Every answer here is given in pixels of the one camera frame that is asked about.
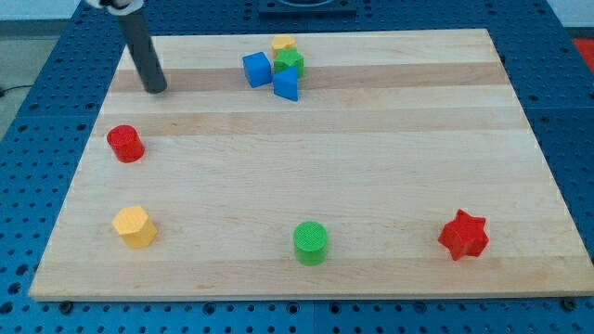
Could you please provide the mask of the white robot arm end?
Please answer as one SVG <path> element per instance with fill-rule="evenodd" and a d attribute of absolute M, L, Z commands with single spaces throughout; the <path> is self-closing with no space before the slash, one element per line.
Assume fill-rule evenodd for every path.
<path fill-rule="evenodd" d="M 85 2 L 94 8 L 106 8 L 111 15 L 126 16 L 141 9 L 145 3 L 144 0 L 85 0 Z"/>

